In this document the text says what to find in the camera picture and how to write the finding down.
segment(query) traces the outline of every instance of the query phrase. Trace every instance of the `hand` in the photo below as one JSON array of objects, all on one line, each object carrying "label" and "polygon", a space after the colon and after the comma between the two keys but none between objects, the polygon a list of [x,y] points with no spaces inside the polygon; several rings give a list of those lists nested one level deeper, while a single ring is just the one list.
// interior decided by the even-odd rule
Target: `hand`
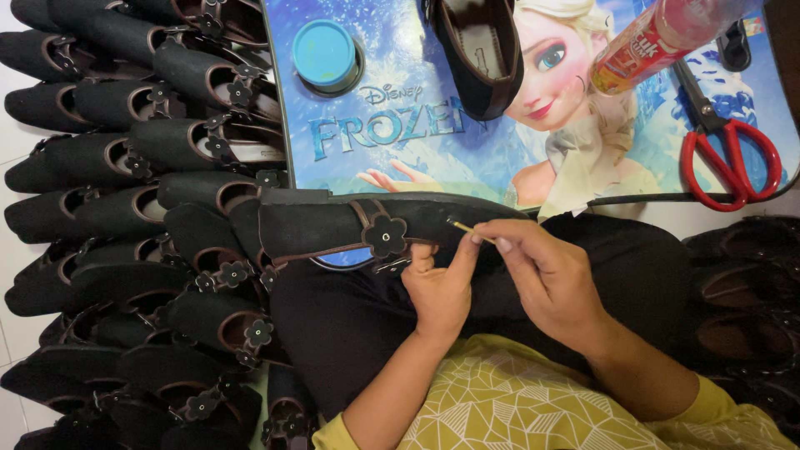
[{"label": "hand", "polygon": [[402,273],[411,303],[417,310],[416,332],[452,344],[464,326],[472,304],[472,273],[481,239],[467,233],[447,269],[434,269],[436,248],[411,244],[411,265]]},{"label": "hand", "polygon": [[431,178],[429,175],[423,174],[421,171],[416,171],[406,164],[403,164],[399,159],[391,160],[392,166],[401,171],[403,174],[408,175],[411,181],[394,181],[389,175],[375,169],[367,169],[366,173],[359,173],[356,176],[366,181],[367,183],[386,189],[389,192],[407,192],[407,191],[428,191],[428,192],[444,192],[442,185],[438,181]]},{"label": "hand", "polygon": [[492,220],[475,232],[496,239],[522,307],[540,330],[587,357],[608,350],[619,325],[600,302],[582,248],[533,220]]}]

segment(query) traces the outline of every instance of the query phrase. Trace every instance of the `black pants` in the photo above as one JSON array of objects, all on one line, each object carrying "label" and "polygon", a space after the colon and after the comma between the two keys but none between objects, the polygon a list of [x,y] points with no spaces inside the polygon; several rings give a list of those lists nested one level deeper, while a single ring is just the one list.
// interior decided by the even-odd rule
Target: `black pants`
[{"label": "black pants", "polygon": [[[553,217],[544,228],[586,250],[600,298],[614,318],[666,348],[689,297],[689,257],[675,237],[633,220],[589,214]],[[293,261],[281,271],[270,302],[278,336],[328,420],[361,393],[416,325],[399,276],[374,275],[369,268],[335,272]],[[473,278],[462,337],[475,333],[505,336],[589,372],[582,356],[528,319],[500,255],[488,245]]]}]

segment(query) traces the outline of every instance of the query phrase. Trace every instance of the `stack of shoes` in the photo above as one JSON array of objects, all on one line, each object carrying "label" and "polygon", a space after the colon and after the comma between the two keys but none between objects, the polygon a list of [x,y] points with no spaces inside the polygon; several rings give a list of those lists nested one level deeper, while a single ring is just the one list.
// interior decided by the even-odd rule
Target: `stack of shoes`
[{"label": "stack of shoes", "polygon": [[800,218],[748,217],[684,244],[695,301],[676,358],[800,444]]},{"label": "stack of shoes", "polygon": [[[0,62],[42,82],[6,111],[55,134],[6,172],[35,194],[6,209],[8,227],[50,247],[5,298],[59,316],[0,385],[64,414],[18,448],[244,449],[263,428],[274,447],[309,443],[313,402],[261,282],[258,197],[286,182],[286,156],[260,5],[11,9],[33,30],[0,34]],[[264,363],[295,382],[261,426],[262,395],[242,382]]]}]

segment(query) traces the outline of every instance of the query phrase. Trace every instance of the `blonde hair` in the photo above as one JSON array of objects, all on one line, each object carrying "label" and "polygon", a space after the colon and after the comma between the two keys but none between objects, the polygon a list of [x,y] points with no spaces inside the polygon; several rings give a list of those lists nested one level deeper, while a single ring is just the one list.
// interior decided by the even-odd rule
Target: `blonde hair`
[{"label": "blonde hair", "polygon": [[[614,15],[598,6],[595,0],[517,0],[514,13],[524,10],[572,28],[590,52],[593,36],[599,34],[607,42],[614,39]],[[614,163],[619,163],[634,145],[636,94],[629,92],[608,98],[597,93],[589,80],[585,82],[589,85],[586,93],[590,109],[599,118],[603,150],[613,152]]]}]

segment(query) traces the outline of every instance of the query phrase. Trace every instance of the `cartoon character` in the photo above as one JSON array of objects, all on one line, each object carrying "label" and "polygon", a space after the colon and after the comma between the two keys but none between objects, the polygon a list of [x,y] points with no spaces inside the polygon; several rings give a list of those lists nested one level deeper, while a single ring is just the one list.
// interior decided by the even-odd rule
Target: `cartoon character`
[{"label": "cartoon character", "polygon": [[[613,182],[643,171],[640,164],[624,159],[633,145],[635,94],[607,97],[594,92],[589,81],[592,62],[613,38],[613,16],[595,0],[517,0],[514,22],[525,78],[506,115],[536,131],[549,131],[551,137],[571,127],[578,128],[572,134],[586,135],[582,131],[589,123],[599,133],[589,133],[592,142],[581,148],[589,154],[586,164],[610,159],[617,171]],[[512,178],[506,203],[526,207],[545,201],[556,179],[551,151],[558,153],[562,140],[548,142],[550,161],[524,167]],[[410,181],[393,180],[375,169],[358,177],[391,192],[442,190],[430,176],[399,161],[391,163]]]}]

